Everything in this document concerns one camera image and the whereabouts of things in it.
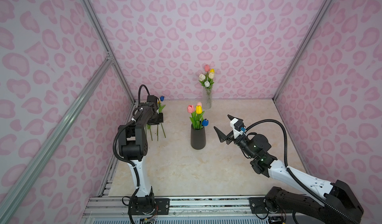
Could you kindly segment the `blue tulip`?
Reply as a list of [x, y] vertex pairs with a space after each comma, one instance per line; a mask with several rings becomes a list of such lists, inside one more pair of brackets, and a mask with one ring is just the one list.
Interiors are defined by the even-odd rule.
[[[165, 96], [161, 96], [160, 98], [159, 98], [159, 101], [158, 101], [158, 110], [157, 110], [157, 113], [159, 114], [159, 116], [162, 118], [162, 120], [163, 120], [163, 109], [164, 109], [164, 107], [166, 106], [166, 105], [163, 105], [162, 103], [163, 103], [163, 101], [165, 100]], [[161, 128], [162, 128], [162, 132], [163, 132], [163, 135], [164, 135], [164, 137], [166, 138], [166, 133], [165, 133], [165, 130], [164, 130], [164, 127], [163, 127], [163, 121], [162, 122], [160, 122], [160, 126], [161, 126]]]
[[204, 119], [202, 120], [202, 123], [201, 123], [202, 127], [206, 127], [209, 125], [209, 120], [208, 119]]

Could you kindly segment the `black tapered vase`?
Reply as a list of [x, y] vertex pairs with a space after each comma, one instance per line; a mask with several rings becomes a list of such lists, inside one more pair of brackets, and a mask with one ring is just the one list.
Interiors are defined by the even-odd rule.
[[196, 130], [193, 126], [191, 126], [191, 146], [196, 150], [203, 149], [206, 146], [205, 127]]

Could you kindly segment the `clear glass vase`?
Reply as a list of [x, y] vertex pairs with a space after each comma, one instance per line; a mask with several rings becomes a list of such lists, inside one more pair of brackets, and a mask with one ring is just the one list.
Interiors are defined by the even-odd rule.
[[212, 107], [212, 90], [203, 89], [202, 105], [204, 110], [208, 110]]

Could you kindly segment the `cream white tulip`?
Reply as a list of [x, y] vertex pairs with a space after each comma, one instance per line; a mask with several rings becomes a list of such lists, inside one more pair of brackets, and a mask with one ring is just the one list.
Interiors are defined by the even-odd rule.
[[214, 72], [209, 72], [209, 79], [212, 80], [214, 79], [215, 73]]

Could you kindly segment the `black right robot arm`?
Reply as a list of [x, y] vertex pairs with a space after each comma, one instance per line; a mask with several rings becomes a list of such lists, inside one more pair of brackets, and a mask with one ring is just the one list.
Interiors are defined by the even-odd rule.
[[[287, 132], [284, 125], [274, 119], [264, 119], [246, 127], [242, 119], [228, 116], [231, 132], [224, 134], [217, 127], [214, 130], [221, 143], [234, 143], [247, 159], [256, 174], [278, 180], [300, 191], [288, 192], [280, 187], [272, 187], [264, 198], [264, 208], [272, 213], [281, 210], [292, 211], [315, 218], [325, 224], [359, 224], [364, 209], [350, 186], [337, 180], [331, 182], [311, 176], [291, 167], [287, 161]], [[277, 124], [284, 138], [284, 159], [269, 154], [272, 147], [268, 139], [251, 129], [263, 123]]]

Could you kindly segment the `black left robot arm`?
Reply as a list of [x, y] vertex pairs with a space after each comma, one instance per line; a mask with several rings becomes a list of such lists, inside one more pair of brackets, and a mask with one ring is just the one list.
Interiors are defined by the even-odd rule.
[[147, 92], [146, 102], [138, 99], [138, 106], [133, 110], [131, 119], [118, 127], [112, 144], [114, 156], [121, 162], [129, 165], [134, 192], [128, 197], [129, 202], [123, 202], [127, 206], [127, 214], [132, 224], [135, 223], [134, 215], [154, 216], [158, 208], [155, 203], [155, 195], [146, 170], [146, 158], [148, 153], [147, 126], [163, 123], [164, 117], [160, 110], [161, 100], [150, 94], [146, 85], [142, 84], [138, 89], [138, 97], [141, 90]]

